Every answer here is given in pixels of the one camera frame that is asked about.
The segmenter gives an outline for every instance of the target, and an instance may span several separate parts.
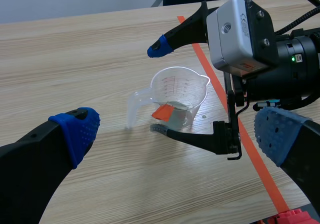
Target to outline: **orange tape line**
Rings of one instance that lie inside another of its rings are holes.
[[[180,23],[183,23],[185,21],[184,16],[178,16],[177,17]],[[227,98],[226,98],[226,92],[223,89],[220,81],[218,80],[211,64],[209,63],[204,51],[201,49],[200,45],[198,43],[192,44],[193,50],[195,54],[197,55],[205,73],[207,76],[211,79],[212,86],[219,97],[224,109],[226,112],[228,112],[227,108]],[[242,144],[246,150],[246,152],[249,155],[249,158],[251,159],[251,162],[258,173],[267,193],[269,194],[276,210],[278,213],[286,212],[289,210],[289,207],[281,195],[275,181],[273,180],[272,176],[270,175],[264,161],[262,160],[261,156],[259,155],[254,143],[252,142],[245,126],[239,119],[239,130],[240,130],[240,136],[242,140]]]

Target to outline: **blue rubber fingertip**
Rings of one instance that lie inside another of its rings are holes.
[[[172,53],[174,50],[171,48],[169,45],[166,37],[164,35],[160,36],[159,38],[160,41],[160,48],[157,50],[153,50],[152,47],[150,46],[149,49],[147,50],[147,55],[150,58],[160,58],[163,57],[169,53]]]
[[[285,161],[301,127],[307,120],[310,118],[276,107],[265,107],[256,114],[254,120],[256,141],[262,152],[277,167]]]
[[[60,113],[50,116],[49,121],[58,123],[63,131],[64,140],[68,148],[73,169],[84,159],[89,145],[96,139],[100,126],[99,114],[90,107],[80,107],[88,111],[84,120],[73,115]]]

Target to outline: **wooden table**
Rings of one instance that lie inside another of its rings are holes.
[[[305,0],[254,0],[278,30],[312,6]],[[210,2],[217,7],[224,1]],[[62,182],[43,224],[250,223],[277,213],[246,151],[238,161],[149,132],[153,107],[125,130],[128,96],[164,68],[204,74],[190,45],[163,58],[147,48],[199,3],[0,25],[0,145],[15,142],[50,115],[88,106],[100,113],[96,141]],[[301,25],[315,28],[317,15]],[[209,57],[206,45],[202,46]],[[222,72],[215,70],[222,82]],[[298,113],[320,121],[320,103]],[[240,116],[254,139],[255,112]],[[191,132],[212,133],[227,114],[213,87]],[[308,203],[285,173],[259,150],[288,206]]]

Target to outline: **orange object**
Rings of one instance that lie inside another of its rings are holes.
[[[161,105],[151,116],[155,119],[168,122],[175,107],[172,105]]]
[[[185,21],[184,16],[178,16],[177,17],[180,23],[183,23]],[[226,92],[223,89],[220,81],[218,80],[216,73],[214,72],[213,68],[211,67],[211,64],[209,63],[204,51],[201,49],[200,45],[198,43],[192,44],[193,50],[195,54],[197,55],[206,75],[211,79],[211,84],[219,97],[224,109],[226,112],[228,112],[227,107],[227,97]],[[275,181],[273,180],[272,176],[270,175],[264,161],[262,160],[261,156],[259,155],[254,143],[252,142],[247,130],[245,129],[245,126],[239,119],[239,131],[240,136],[242,140],[242,144],[248,153],[249,158],[251,159],[251,162],[258,173],[266,191],[268,192],[276,210],[278,213],[283,213],[289,210],[289,207],[281,195]]]

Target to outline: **clear plastic measuring cup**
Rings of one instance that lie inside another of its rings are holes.
[[[155,109],[165,104],[174,107],[169,121],[163,121],[169,128],[178,130],[190,125],[207,97],[209,83],[209,77],[186,67],[173,66],[159,71],[150,87],[129,97],[127,128],[135,125],[137,110],[152,103]]]

